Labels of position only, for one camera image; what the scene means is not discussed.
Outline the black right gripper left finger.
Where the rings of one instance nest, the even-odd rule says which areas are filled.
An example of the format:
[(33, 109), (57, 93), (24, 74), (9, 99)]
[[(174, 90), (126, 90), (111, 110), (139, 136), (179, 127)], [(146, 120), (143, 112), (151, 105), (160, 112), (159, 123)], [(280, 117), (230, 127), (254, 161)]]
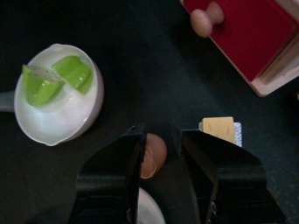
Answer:
[(80, 168), (68, 224), (136, 224), (146, 125), (139, 123)]

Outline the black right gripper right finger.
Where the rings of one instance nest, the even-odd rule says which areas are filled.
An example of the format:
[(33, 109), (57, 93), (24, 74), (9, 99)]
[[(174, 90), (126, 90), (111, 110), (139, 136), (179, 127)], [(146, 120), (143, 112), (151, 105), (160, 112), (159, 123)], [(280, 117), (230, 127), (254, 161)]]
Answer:
[(286, 224), (260, 160), (199, 130), (182, 133), (182, 158), (200, 224)]

